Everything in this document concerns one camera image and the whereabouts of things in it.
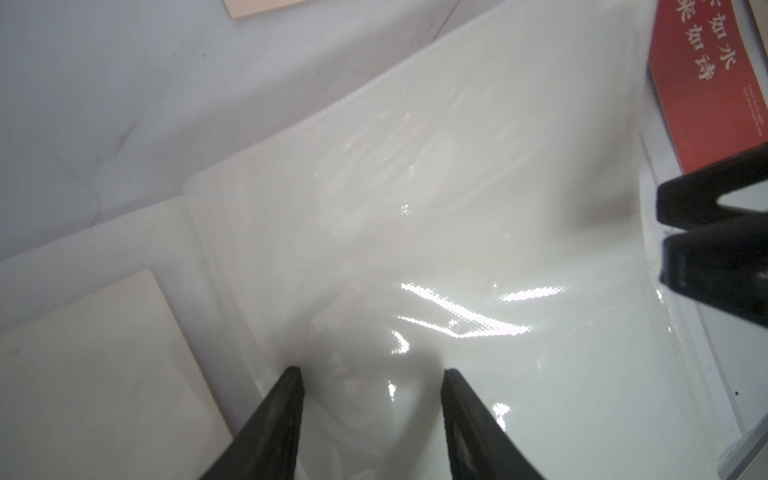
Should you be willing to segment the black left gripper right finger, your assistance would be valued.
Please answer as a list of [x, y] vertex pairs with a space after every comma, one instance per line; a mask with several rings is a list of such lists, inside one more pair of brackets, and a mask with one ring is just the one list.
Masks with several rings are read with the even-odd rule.
[[454, 479], [542, 480], [459, 370], [444, 371], [440, 399]]

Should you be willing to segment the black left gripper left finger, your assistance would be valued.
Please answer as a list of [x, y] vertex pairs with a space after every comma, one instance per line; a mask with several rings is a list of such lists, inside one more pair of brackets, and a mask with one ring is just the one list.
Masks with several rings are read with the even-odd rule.
[[286, 368], [201, 479], [293, 479], [304, 396], [300, 368]]

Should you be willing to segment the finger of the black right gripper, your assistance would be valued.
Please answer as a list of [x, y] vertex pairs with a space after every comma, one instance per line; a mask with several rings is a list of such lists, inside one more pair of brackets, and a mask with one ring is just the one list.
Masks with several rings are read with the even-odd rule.
[[767, 215], [745, 215], [666, 238], [660, 281], [680, 295], [766, 328]]
[[718, 200], [766, 180], [767, 144], [763, 143], [662, 183], [657, 189], [656, 219], [666, 226], [690, 230], [757, 215], [758, 210], [724, 206]]

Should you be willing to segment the white photo album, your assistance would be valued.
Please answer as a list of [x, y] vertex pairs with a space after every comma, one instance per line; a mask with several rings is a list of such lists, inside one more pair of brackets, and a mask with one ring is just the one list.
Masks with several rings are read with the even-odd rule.
[[440, 383], [548, 479], [714, 479], [653, 278], [653, 1], [508, 1], [181, 196], [1, 265], [1, 475], [198, 479], [289, 366], [299, 479], [447, 479]]

